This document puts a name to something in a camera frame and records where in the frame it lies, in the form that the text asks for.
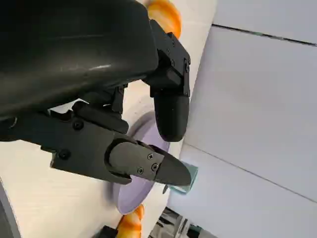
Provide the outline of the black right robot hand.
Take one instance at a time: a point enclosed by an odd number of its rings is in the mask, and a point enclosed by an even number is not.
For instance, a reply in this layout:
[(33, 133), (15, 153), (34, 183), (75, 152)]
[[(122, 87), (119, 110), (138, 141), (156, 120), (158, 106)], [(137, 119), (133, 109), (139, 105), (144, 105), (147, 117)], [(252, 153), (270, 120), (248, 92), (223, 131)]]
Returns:
[(117, 234), (118, 234), (117, 229), (111, 228), (109, 226), (103, 226), (97, 238), (116, 238)]

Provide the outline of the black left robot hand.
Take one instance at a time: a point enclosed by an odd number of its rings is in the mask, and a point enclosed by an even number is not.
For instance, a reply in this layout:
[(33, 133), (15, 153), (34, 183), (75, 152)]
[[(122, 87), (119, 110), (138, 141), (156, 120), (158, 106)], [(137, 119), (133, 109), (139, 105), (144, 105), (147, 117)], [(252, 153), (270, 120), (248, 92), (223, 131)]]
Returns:
[(141, 80), (159, 134), (182, 140), (191, 59), (135, 0), (0, 3), (0, 139), (52, 153), (51, 167), (129, 184), (132, 176), (186, 186), (186, 166), (130, 137), (123, 96)]

